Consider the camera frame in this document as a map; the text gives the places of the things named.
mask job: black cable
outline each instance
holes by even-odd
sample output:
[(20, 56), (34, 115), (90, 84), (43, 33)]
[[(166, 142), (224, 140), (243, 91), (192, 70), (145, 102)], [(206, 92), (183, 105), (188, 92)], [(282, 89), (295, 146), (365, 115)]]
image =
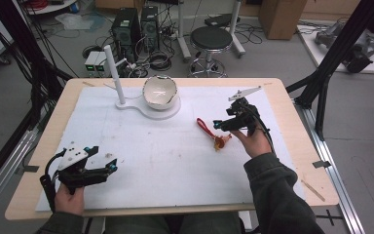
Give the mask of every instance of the black cable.
[(171, 60), (165, 55), (152, 55), (150, 58), (150, 67), (158, 71), (169, 70), (171, 68)]
[(246, 109), (248, 111), (248, 113), (250, 113), (252, 116), (254, 116), (254, 118), (256, 118), (257, 122), (260, 124), (260, 126), (262, 127), (262, 131), (264, 133), (264, 135), (266, 136), (267, 140), (269, 141), (269, 144), (270, 144), (270, 147), (272, 148), (272, 152), (275, 153), (275, 147), (273, 146), (273, 141), (272, 141), (272, 137), (270, 136), (270, 129), (268, 129), (266, 127), (266, 125), (264, 124), (264, 122), (262, 121), (262, 119), (260, 118), (260, 116), (257, 116), (256, 113), (254, 113), (250, 108), (248, 108), (247, 106), (241, 104), (241, 107), (243, 107), (244, 109)]
[(63, 148), (61, 152), (59, 152), (52, 159), (50, 159), (47, 166), (45, 167), (45, 175), (48, 175), (50, 173), (50, 166), (53, 163), (53, 161), (57, 158), (63, 157), (63, 155), (65, 155), (65, 152), (66, 152), (66, 148)]
[(202, 0), (200, 0), (199, 5), (196, 9), (196, 13), (194, 14), (193, 25), (191, 25), (190, 33), (193, 31), (194, 23), (196, 22), (197, 12), (199, 11), (200, 5), (202, 5)]

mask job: chair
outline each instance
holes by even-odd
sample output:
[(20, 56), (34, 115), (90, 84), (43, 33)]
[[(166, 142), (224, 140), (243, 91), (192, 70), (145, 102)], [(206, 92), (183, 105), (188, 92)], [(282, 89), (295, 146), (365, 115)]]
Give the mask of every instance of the chair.
[[(190, 35), (190, 43), (199, 52), (190, 64), (189, 77), (227, 77), (223, 63), (212, 55), (228, 51), (232, 42), (232, 35), (222, 28), (205, 26), (195, 29)], [(199, 58), (201, 53), (205, 53), (206, 58)]]

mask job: white bracket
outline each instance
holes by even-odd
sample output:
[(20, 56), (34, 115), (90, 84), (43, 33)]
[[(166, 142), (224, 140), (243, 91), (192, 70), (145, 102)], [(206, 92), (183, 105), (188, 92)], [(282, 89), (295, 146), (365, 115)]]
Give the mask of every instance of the white bracket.
[(79, 161), (87, 158), (88, 156), (88, 153), (84, 150), (83, 147), (72, 141), (69, 147), (66, 148), (65, 154), (63, 155), (62, 160), (58, 165), (58, 170), (62, 171), (74, 165), (75, 163), (78, 163)]

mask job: white post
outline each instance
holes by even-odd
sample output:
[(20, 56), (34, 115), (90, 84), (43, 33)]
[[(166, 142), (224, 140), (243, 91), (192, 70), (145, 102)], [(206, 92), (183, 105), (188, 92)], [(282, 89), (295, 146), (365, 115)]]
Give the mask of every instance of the white post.
[(105, 55), (107, 56), (108, 66), (111, 70), (111, 75), (112, 75), (112, 78), (113, 78), (113, 81), (114, 81), (114, 84), (115, 84), (115, 89), (116, 89), (117, 94), (118, 94), (118, 99), (120, 100), (121, 104), (125, 104), (126, 103), (126, 98), (124, 97), (123, 87), (121, 86), (121, 83), (120, 83), (120, 76), (118, 75), (118, 72), (117, 72), (117, 65), (120, 65), (121, 63), (126, 61), (126, 59), (124, 58), (124, 59), (120, 60), (119, 62), (117, 62), (117, 64), (116, 64), (115, 60), (114, 60), (114, 57), (112, 56), (112, 51), (111, 51), (110, 45), (106, 45), (104, 47), (104, 52), (105, 52)]

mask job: computer tower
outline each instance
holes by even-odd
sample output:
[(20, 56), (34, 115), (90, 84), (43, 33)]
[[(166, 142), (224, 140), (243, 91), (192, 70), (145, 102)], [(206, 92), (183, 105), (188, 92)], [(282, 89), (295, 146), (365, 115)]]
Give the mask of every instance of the computer tower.
[(136, 62), (141, 52), (141, 29), (136, 8), (121, 8), (111, 26), (119, 58)]
[(144, 51), (160, 50), (159, 10), (155, 6), (144, 6), (141, 13), (141, 31), (144, 37)]

